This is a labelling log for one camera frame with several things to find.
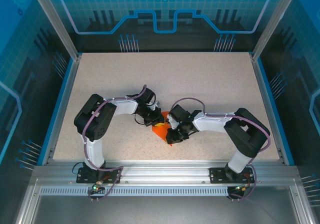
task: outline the beige work surface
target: beige work surface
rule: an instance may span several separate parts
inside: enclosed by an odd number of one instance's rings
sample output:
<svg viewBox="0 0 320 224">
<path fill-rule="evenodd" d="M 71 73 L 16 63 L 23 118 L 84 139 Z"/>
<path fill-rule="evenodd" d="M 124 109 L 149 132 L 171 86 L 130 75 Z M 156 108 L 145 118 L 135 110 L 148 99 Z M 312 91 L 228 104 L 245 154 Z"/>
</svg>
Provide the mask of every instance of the beige work surface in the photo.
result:
<svg viewBox="0 0 320 224">
<path fill-rule="evenodd" d="M 97 93 L 105 98 L 139 93 L 144 84 L 156 93 L 163 111 L 183 97 L 206 104 L 208 113 L 247 108 L 270 130 L 266 110 L 248 53 L 85 53 L 76 74 L 54 153 L 54 160 L 82 160 L 81 136 L 73 125 L 84 103 Z M 192 112 L 198 102 L 181 106 Z M 235 146 L 225 133 L 203 131 L 173 147 L 138 125 L 133 115 L 112 119 L 103 139 L 108 160 L 218 160 L 230 159 Z M 274 139 L 257 159 L 279 159 Z"/>
</svg>

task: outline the orange object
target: orange object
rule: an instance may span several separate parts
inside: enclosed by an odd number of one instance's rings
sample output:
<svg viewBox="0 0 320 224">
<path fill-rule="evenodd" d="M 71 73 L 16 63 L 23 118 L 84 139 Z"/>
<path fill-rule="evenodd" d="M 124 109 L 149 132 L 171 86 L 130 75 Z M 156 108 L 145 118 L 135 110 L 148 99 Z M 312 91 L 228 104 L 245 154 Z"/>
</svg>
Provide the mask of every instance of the orange object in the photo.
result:
<svg viewBox="0 0 320 224">
<path fill-rule="evenodd" d="M 161 114 L 164 116 L 164 119 L 166 120 L 167 115 L 169 114 L 169 111 L 161 112 Z M 171 126 L 167 122 L 165 122 L 164 124 L 165 124 L 164 126 L 153 126 L 152 131 L 167 143 L 167 140 L 165 139 L 165 137 L 167 135 L 168 129 L 171 128 Z"/>
</svg>

